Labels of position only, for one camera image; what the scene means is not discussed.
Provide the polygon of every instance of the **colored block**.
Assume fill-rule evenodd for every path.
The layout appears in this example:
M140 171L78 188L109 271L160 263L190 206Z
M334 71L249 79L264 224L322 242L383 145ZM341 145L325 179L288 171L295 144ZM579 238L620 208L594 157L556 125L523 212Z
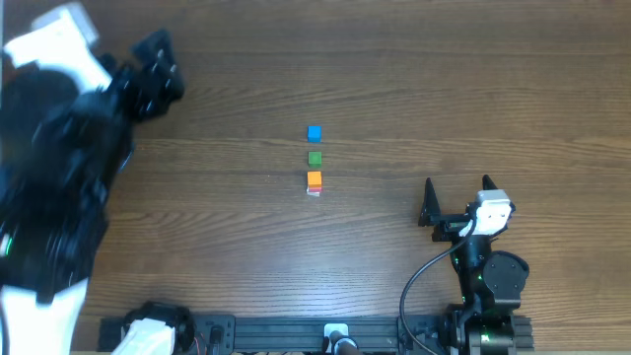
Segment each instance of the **colored block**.
M319 143L322 141L322 127L309 126L307 131L307 140L310 143Z
M322 167L322 152L309 152L309 168L320 169Z
M308 172L307 173L307 186L311 188L322 188L322 173L321 172Z

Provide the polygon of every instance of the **wood grain surface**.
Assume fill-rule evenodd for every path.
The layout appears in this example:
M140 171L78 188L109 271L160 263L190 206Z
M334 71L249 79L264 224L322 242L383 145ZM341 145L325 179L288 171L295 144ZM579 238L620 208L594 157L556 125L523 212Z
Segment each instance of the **wood grain surface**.
M8 0L5 37L58 3ZM484 174L517 205L494 246L530 264L519 314L537 349L631 349L628 1L84 3L117 56L171 31L187 93L137 129L76 349L146 300L394 316L411 273L447 247L416 226L424 179L456 213ZM305 195L310 150L321 198ZM407 310L459 297L444 261Z

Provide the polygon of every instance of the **blurry robot arm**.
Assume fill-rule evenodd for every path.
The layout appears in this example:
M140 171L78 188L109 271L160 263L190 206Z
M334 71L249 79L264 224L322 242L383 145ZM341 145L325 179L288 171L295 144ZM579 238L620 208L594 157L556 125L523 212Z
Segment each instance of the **blurry robot arm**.
M4 48L15 67L39 70L5 86L0 111L3 355L69 352L133 125L165 114L184 91L165 31L132 48L135 69L92 54L98 34L78 3L41 16L32 30ZM151 325L138 329L158 330ZM169 338L164 327L157 333ZM134 353L167 354L138 351L143 332L134 334L126 345Z

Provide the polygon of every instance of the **green light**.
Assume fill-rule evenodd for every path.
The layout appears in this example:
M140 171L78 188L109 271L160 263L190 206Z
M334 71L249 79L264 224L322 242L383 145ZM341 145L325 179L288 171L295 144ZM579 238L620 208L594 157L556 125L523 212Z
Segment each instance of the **green light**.
M11 244L13 243L13 238L9 240L9 242L7 243L7 249L5 251L5 255L9 254L9 250L11 250Z

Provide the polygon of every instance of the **blue cube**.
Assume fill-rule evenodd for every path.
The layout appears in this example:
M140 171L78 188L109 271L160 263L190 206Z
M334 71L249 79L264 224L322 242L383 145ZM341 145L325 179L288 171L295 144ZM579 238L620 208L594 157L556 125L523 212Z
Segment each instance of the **blue cube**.
M322 141L322 127L309 126L307 131L307 140L310 143L320 143Z

